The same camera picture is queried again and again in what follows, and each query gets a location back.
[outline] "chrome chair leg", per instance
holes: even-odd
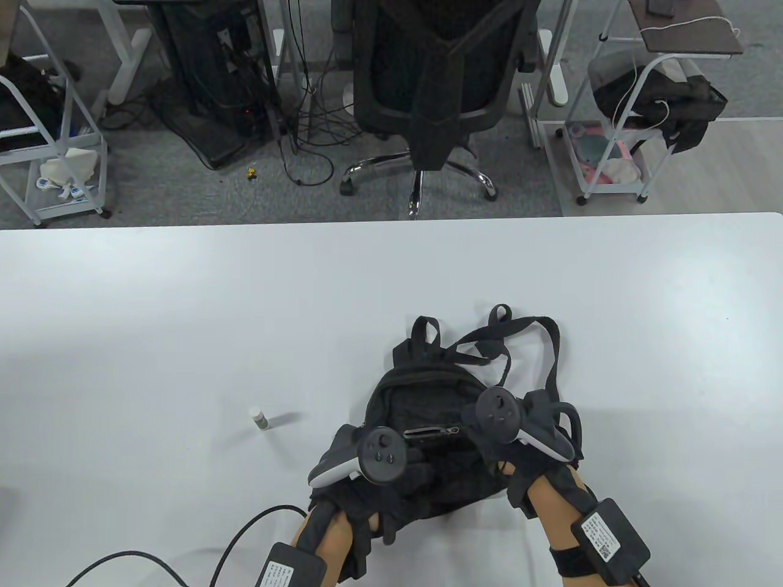
[[[462,164],[454,163],[453,161],[446,161],[446,166],[450,167],[452,170],[456,171],[457,173],[466,175],[467,177],[480,183],[484,188],[485,200],[488,200],[489,202],[494,202],[495,200],[497,200],[497,188],[495,187],[495,184],[493,183],[492,179],[489,178],[488,175],[485,175],[480,171],[476,171],[475,169],[470,169],[469,167],[465,167]]]
[[[342,181],[340,182],[340,193],[343,196],[353,196],[355,189],[353,187],[352,177],[364,171],[365,169],[371,169],[372,167],[382,167],[386,164],[402,162],[410,159],[410,151],[403,151],[402,153],[395,153],[394,155],[383,155],[381,157],[371,157],[370,159],[364,159],[358,163],[353,164],[351,167],[345,170]]]
[[[424,172],[416,171],[413,174],[413,187],[410,190],[410,200],[408,200],[408,219],[416,220],[419,218],[419,208],[421,208],[421,188],[424,185]]]

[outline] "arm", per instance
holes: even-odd
[[[296,546],[299,535],[304,527],[307,525],[307,519],[299,528],[294,537],[294,541],[291,544]],[[375,514],[370,518],[370,530],[376,531],[378,529],[378,514]],[[323,537],[320,546],[316,550],[316,555],[323,559],[327,564],[327,573],[323,578],[321,587],[334,587],[337,584],[337,580],[340,578],[340,570],[345,563],[345,557],[351,551],[351,545],[353,544],[353,530],[351,524],[348,522],[348,518],[345,513],[340,512],[334,517],[332,523],[329,525],[327,534]]]
[[[569,469],[574,476],[576,484],[584,489],[585,484],[582,482],[582,479],[579,478],[575,470],[571,467]],[[503,472],[506,475],[513,474],[514,465],[506,463],[503,467]],[[552,488],[546,477],[540,477],[531,485],[528,490],[528,497],[538,514],[539,520],[541,520],[541,525],[547,534],[552,550],[567,550],[579,546],[576,538],[571,533],[571,524],[580,520],[582,515]],[[606,583],[597,574],[592,574],[589,577],[563,577],[563,587],[606,587]]]

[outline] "small white bottle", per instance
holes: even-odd
[[[250,413],[250,418],[253,419],[255,425],[258,426],[259,430],[266,430],[267,428],[269,428],[269,421],[266,419],[266,416],[264,416],[264,412],[262,412],[260,408],[256,408],[254,406],[250,408],[249,413]]]

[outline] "vr controller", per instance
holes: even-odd
[[[571,425],[571,439],[560,429],[560,416]],[[495,442],[507,445],[519,440],[561,463],[576,458],[582,445],[582,422],[576,408],[552,402],[545,390],[531,391],[523,399],[502,387],[490,387],[476,402],[476,419],[482,432]]]
[[[307,482],[313,489],[328,487],[346,477],[365,477],[370,483],[391,483],[408,464],[407,447],[396,430],[370,430],[350,424],[340,427],[329,450],[310,471]]]

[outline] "gray carpet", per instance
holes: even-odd
[[[280,21],[276,0],[267,0],[270,20]],[[324,61],[330,50],[328,0],[301,0],[308,58]],[[729,63],[711,63],[705,72],[730,100],[726,116],[777,116],[783,114],[783,74],[777,63],[783,53],[781,22],[783,5],[777,0],[722,0],[727,15],[743,30],[748,46],[745,56]],[[573,33],[565,52],[569,85],[575,86],[586,68],[594,42],[606,18],[607,0],[582,0]],[[554,25],[558,0],[544,0],[539,18]],[[629,11],[623,11],[621,25],[631,30]],[[145,22],[141,12],[129,11],[124,18],[131,30]],[[39,11],[38,20],[56,51],[85,66],[80,93],[88,103],[111,82],[118,59],[94,11]],[[78,31],[78,42],[74,42]],[[19,26],[13,48],[20,53],[38,52],[31,32]],[[138,93],[164,74],[158,45],[148,49],[132,89]],[[339,103],[345,74],[330,78],[326,94]],[[547,107],[543,118],[563,118],[563,110]],[[52,227],[113,225],[181,225],[214,223],[256,223],[290,221],[392,220],[406,216],[411,174],[365,178],[353,198],[337,194],[339,172],[368,154],[391,153],[402,148],[399,140],[381,142],[371,136],[356,139],[350,146],[322,149],[335,163],[337,174],[317,188],[291,184],[285,177],[276,146],[251,151],[244,159],[213,172],[199,163],[187,146],[163,128],[134,128],[109,133],[110,182],[108,207],[116,213],[106,221],[95,215],[63,218]],[[478,166],[500,187],[495,203],[485,202],[478,187],[449,172],[430,174],[425,179],[422,218],[496,218],[560,215],[561,210],[542,153],[532,151],[525,126],[509,114],[493,130],[473,139]],[[456,157],[475,164],[466,153]],[[295,177],[304,180],[325,177],[328,166],[320,159],[288,157]],[[246,180],[248,167],[258,170],[259,179]],[[20,189],[23,170],[6,173]],[[30,225],[9,198],[0,198],[0,228]]]

